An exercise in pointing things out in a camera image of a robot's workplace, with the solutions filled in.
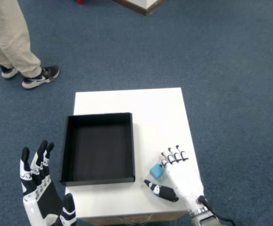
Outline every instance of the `blue block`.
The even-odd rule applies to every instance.
[[[150,169],[150,174],[155,178],[155,179],[158,179],[161,177],[161,175],[163,175],[164,173],[164,169],[159,165],[159,164],[156,164],[155,166],[153,166],[151,169]]]

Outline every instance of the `white shoe sole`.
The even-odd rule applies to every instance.
[[[56,74],[54,77],[52,77],[51,79],[45,79],[45,80],[43,80],[43,81],[33,81],[33,82],[30,82],[30,83],[25,83],[25,82],[23,81],[22,86],[23,86],[25,89],[32,89],[32,88],[35,88],[35,87],[40,86],[40,85],[43,84],[43,83],[49,83],[49,82],[51,82],[51,81],[54,81],[55,78],[58,77],[59,72],[60,72],[60,70],[59,70],[59,71],[57,72],[57,74]]]
[[[10,73],[1,73],[1,76],[4,79],[11,79],[14,75],[16,75],[18,73],[18,70],[16,70],[15,68],[12,69],[12,71]]]

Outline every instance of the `black cable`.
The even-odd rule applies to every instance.
[[[232,224],[233,226],[236,226],[236,224],[234,223],[234,221],[233,221],[232,219],[223,218],[223,217],[219,216],[218,214],[216,214],[216,213],[212,210],[212,208],[211,208],[210,204],[208,203],[208,200],[206,199],[206,197],[204,197],[203,195],[201,195],[201,196],[198,197],[197,200],[198,200],[198,202],[200,202],[200,203],[202,203],[203,205],[205,205],[205,207],[207,207],[208,210],[210,210],[210,211],[212,212],[212,214],[215,215],[215,217],[217,217],[217,218],[219,218],[220,220],[223,220],[223,221],[231,222],[231,224]]]

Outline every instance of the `shoe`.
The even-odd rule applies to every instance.
[[[12,77],[14,77],[14,75],[16,75],[18,73],[18,70],[16,70],[15,68],[6,68],[3,65],[0,65],[1,68],[1,76],[4,79],[11,79]]]
[[[49,83],[57,78],[59,75],[59,68],[57,66],[43,67],[40,75],[34,78],[24,77],[22,86],[25,89],[32,89],[34,87],[40,86],[43,83]]]

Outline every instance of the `black tray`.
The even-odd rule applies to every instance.
[[[68,116],[59,179],[66,186],[134,182],[132,114]]]

